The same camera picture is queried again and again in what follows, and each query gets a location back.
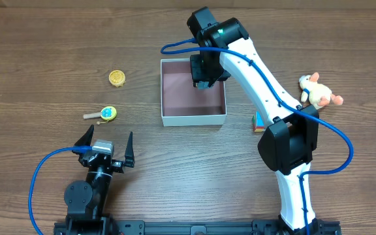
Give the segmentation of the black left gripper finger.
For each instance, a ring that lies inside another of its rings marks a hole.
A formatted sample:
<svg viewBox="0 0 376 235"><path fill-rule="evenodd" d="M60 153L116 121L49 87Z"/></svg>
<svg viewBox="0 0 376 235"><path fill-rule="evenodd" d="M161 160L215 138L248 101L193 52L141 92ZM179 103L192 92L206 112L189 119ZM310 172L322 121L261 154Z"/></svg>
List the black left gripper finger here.
<svg viewBox="0 0 376 235"><path fill-rule="evenodd" d="M130 132L129 139L125 150L125 163L126 167L133 168L135 164L134 150L133 150L133 132Z"/></svg>
<svg viewBox="0 0 376 235"><path fill-rule="evenodd" d="M90 146L93 138L94 128L94 125L90 125L86 133L75 142L74 146Z"/></svg>

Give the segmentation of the colourful puzzle cube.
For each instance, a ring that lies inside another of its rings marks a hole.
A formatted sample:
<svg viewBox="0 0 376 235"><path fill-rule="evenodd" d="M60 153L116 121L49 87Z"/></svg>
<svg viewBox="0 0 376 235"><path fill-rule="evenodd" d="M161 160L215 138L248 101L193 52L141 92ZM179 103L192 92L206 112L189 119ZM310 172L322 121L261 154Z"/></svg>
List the colourful puzzle cube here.
<svg viewBox="0 0 376 235"><path fill-rule="evenodd" d="M255 133L261 133L265 131L264 122L258 112L255 112L252 118L253 131Z"/></svg>

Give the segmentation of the white plush duck toy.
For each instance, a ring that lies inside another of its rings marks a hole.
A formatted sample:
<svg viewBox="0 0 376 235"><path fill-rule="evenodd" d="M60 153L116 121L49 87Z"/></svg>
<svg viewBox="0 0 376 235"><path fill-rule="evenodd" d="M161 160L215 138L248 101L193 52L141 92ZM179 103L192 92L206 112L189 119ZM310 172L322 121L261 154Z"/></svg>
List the white plush duck toy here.
<svg viewBox="0 0 376 235"><path fill-rule="evenodd" d="M312 75L304 75L299 78L299 86L302 89L300 97L301 102L309 102L317 110L330 103L335 105L343 104L343 97L334 95L332 90L324 84L318 83L319 73L314 72Z"/></svg>

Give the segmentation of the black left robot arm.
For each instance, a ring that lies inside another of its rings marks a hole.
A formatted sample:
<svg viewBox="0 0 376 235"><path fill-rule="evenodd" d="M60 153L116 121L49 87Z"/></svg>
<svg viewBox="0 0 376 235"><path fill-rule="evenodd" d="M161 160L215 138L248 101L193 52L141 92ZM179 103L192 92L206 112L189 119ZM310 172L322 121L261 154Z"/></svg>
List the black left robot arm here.
<svg viewBox="0 0 376 235"><path fill-rule="evenodd" d="M112 216L104 213L104 206L114 172L124 173L124 168L135 164L133 133L129 134L124 160L114 159L114 143L97 140L92 143L94 126L78 139L74 146L78 162L88 169L85 180L74 181L67 186L64 201L67 215L64 223L54 226L54 234L121 234Z"/></svg>

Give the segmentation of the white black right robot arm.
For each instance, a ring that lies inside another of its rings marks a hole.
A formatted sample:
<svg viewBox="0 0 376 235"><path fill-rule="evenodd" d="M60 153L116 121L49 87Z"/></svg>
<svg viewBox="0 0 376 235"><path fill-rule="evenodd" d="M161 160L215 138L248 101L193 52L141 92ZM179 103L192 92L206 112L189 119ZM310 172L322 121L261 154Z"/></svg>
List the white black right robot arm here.
<svg viewBox="0 0 376 235"><path fill-rule="evenodd" d="M311 234L316 215L307 173L317 147L319 113L304 108L285 91L236 18L218 22L204 7L191 14L187 26L199 51L190 57L193 85L211 88L229 77L241 85L263 120L265 131L258 151L276 174L283 226L289 232Z"/></svg>

